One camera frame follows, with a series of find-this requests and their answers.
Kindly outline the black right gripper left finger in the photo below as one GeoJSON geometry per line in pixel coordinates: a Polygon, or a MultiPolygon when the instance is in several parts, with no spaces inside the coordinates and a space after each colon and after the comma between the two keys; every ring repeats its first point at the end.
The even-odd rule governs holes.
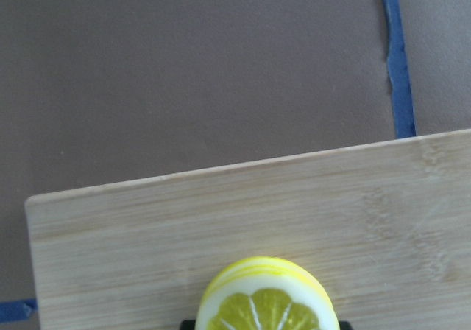
{"type": "Polygon", "coordinates": [[[183,320],[180,323],[180,330],[195,330],[196,321],[195,320],[183,320]]]}

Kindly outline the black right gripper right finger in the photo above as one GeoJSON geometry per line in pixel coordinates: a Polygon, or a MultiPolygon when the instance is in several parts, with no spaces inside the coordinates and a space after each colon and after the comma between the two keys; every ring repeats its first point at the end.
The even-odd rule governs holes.
{"type": "Polygon", "coordinates": [[[348,321],[339,321],[339,329],[340,330],[353,330],[353,327],[348,321]]]}

